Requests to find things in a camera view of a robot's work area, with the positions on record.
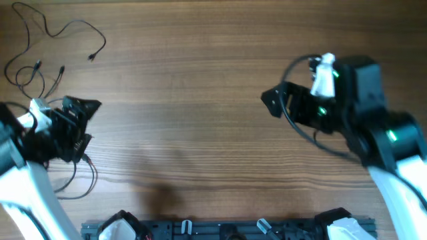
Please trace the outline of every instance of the green light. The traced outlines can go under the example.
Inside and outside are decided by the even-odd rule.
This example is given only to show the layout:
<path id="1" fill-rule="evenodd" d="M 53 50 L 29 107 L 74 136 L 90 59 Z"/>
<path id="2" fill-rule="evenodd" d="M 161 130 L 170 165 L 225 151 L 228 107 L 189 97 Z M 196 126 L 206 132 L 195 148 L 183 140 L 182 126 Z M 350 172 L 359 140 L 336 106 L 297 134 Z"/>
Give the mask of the green light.
<path id="1" fill-rule="evenodd" d="M 332 71 L 332 74 L 334 74 L 334 76 L 335 76 L 336 78 L 338 78 L 338 77 L 340 76 L 340 74 L 339 74 L 337 71 Z"/>
<path id="2" fill-rule="evenodd" d="M 387 131 L 387 136 L 391 142 L 395 142 L 398 140 L 398 138 L 396 137 L 396 135 L 394 134 L 394 132 L 392 130 Z"/>
<path id="3" fill-rule="evenodd" d="M 319 107 L 319 115 L 326 115 L 328 112 L 326 111 L 326 109 L 324 107 Z"/>

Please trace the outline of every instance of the wooden tabletop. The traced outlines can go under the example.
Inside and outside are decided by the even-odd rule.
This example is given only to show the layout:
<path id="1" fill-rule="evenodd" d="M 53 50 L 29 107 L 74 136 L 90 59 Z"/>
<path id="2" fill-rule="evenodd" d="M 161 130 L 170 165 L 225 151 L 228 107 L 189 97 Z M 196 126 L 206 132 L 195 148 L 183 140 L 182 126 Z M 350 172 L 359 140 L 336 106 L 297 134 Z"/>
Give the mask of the wooden tabletop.
<path id="1" fill-rule="evenodd" d="M 290 61 L 306 53 L 367 54 L 382 66 L 393 109 L 427 125 L 427 15 L 425 1 L 163 1 L 35 5 L 56 33 L 84 19 L 107 38 L 73 24 L 60 38 L 28 19 L 31 49 L 14 62 L 41 59 L 46 88 L 60 66 L 52 98 L 71 95 L 103 105 L 87 129 L 87 154 L 99 178 L 92 193 L 61 204 L 76 228 L 106 220 L 120 209 L 139 219 L 283 219 L 313 217 L 344 207 L 375 218 L 381 239 L 396 234 L 381 194 L 357 163 L 333 157 L 303 140 L 260 100 L 277 85 Z M 0 67 L 24 50 L 25 27 L 10 6 L 0 6 Z M 20 81 L 29 78 L 23 71 Z M 309 87 L 307 65 L 290 81 Z M 40 78 L 26 87 L 41 90 Z M 29 104 L 0 76 L 0 101 Z M 345 150 L 339 136 L 322 136 Z M 73 167 L 52 161 L 58 187 Z M 81 162 L 63 195 L 84 192 L 91 180 Z M 0 211 L 0 239 L 21 239 Z"/>

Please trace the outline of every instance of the wooden table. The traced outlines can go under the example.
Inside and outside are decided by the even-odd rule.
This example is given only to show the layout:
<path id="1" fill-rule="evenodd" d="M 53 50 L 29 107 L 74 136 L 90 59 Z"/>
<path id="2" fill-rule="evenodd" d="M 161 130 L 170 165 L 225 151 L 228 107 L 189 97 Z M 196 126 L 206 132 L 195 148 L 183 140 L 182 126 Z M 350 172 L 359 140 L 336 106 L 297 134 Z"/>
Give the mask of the wooden table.
<path id="1" fill-rule="evenodd" d="M 85 19 L 107 37 L 102 44 L 75 24 L 59 39 L 44 35 L 27 9 L 32 48 L 9 69 L 41 59 L 54 97 L 98 99 L 87 153 L 99 172 L 93 192 L 61 204 L 80 224 L 120 209 L 139 219 L 282 219 L 313 217 L 344 207 L 373 217 L 381 239 L 396 234 L 384 201 L 360 164 L 333 157 L 303 140 L 260 100 L 285 66 L 306 53 L 367 54 L 381 63 L 393 109 L 427 125 L 425 1 L 220 1 L 37 5 L 52 33 Z M 0 7 L 1 66 L 25 48 L 25 28 L 10 6 Z M 28 79 L 23 72 L 20 79 Z M 310 86 L 308 67 L 291 81 Z M 41 81 L 26 90 L 36 95 Z M 0 100 L 29 104 L 0 76 Z M 345 149 L 341 138 L 322 137 Z M 53 161 L 54 187 L 72 166 Z M 89 185 L 81 162 L 63 195 Z M 21 239 L 0 211 L 0 239 Z"/>

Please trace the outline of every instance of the wood grain surface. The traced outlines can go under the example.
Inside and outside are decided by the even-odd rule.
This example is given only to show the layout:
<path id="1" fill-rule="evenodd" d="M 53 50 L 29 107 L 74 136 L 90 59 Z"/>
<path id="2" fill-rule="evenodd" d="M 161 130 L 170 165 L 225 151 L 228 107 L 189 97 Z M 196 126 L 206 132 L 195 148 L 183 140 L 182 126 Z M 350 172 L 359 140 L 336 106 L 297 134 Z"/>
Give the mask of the wood grain surface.
<path id="1" fill-rule="evenodd" d="M 72 95 L 103 105 L 89 128 L 87 153 L 99 172 L 93 192 L 62 201 L 76 228 L 120 209 L 139 219 L 282 219 L 313 217 L 344 207 L 376 219 L 381 239 L 396 234 L 384 201 L 360 164 L 328 155 L 304 141 L 260 100 L 287 64 L 306 53 L 367 54 L 381 63 L 393 109 L 427 125 L 427 7 L 425 1 L 188 1 L 35 5 L 51 32 L 71 19 L 101 30 L 102 45 L 75 24 L 58 39 L 28 19 L 32 47 L 10 76 L 41 59 L 52 98 Z M 25 28 L 10 6 L 0 7 L 0 67 L 24 50 Z M 20 81 L 28 79 L 23 72 Z M 291 81 L 310 86 L 306 65 Z M 41 80 L 26 90 L 36 95 Z M 29 104 L 0 76 L 0 101 Z M 342 138 L 322 137 L 345 150 Z M 72 166 L 52 161 L 58 187 Z M 85 191 L 91 179 L 81 162 L 63 195 Z M 0 239 L 21 239 L 0 211 Z"/>

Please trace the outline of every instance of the green led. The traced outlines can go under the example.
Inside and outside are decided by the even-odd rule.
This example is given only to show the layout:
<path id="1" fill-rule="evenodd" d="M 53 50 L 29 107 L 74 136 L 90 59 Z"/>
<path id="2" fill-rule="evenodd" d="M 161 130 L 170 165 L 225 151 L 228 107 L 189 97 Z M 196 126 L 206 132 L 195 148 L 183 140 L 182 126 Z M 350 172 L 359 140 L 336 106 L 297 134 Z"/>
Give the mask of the green led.
<path id="1" fill-rule="evenodd" d="M 395 142 L 398 140 L 398 138 L 396 137 L 396 135 L 394 134 L 394 132 L 392 130 L 387 131 L 387 136 L 391 142 Z"/>
<path id="2" fill-rule="evenodd" d="M 324 107 L 319 107 L 319 115 L 326 115 L 328 112 L 326 111 L 326 109 Z"/>
<path id="3" fill-rule="evenodd" d="M 334 74 L 334 76 L 335 76 L 336 78 L 338 78 L 338 77 L 340 76 L 340 74 L 339 74 L 337 71 L 332 71 L 332 74 Z"/>

